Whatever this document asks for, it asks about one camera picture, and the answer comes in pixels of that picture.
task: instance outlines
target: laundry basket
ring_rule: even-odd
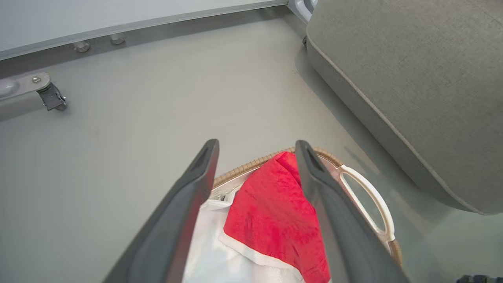
[[[365,179],[365,177],[360,175],[355,170],[345,166],[340,160],[338,160],[329,152],[319,148],[314,148],[314,151],[316,152],[321,162],[326,166],[331,176],[341,185],[346,194],[351,198],[353,203],[366,218],[366,220],[378,236],[379,240],[381,240],[393,259],[400,266],[402,266],[402,253],[398,241],[394,236],[393,218],[391,217],[391,213],[389,212],[389,209],[379,192],[367,179]],[[243,183],[256,169],[258,169],[260,166],[262,166],[264,163],[272,159],[276,154],[280,152],[295,153],[295,148],[291,147],[283,151],[269,154],[265,157],[246,163],[245,165],[240,166],[232,171],[227,172],[225,175],[216,178],[214,180],[213,190],[211,191],[209,199],[225,200],[226,196],[228,196],[230,193],[239,190]],[[355,179],[373,199],[383,219],[384,230],[380,229],[367,213],[367,211],[345,180],[345,176]]]

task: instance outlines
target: fabric seat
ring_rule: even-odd
[[[320,0],[313,67],[440,202],[503,212],[503,2]]]

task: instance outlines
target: gray floor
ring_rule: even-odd
[[[209,138],[217,174],[305,139],[388,203],[412,282],[502,270],[502,216],[421,193],[311,68],[305,26],[268,8],[129,32],[0,62],[42,69],[70,101],[0,105],[0,281],[100,282]]]

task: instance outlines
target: caster wheel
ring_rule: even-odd
[[[55,109],[58,111],[64,111],[66,108],[67,108],[66,104],[61,104],[61,105],[56,106]]]

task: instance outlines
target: metal bracket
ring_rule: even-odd
[[[38,73],[15,80],[0,80],[0,101],[33,91],[38,92],[47,110],[66,109],[66,97],[62,96],[59,89],[51,82],[48,73]]]

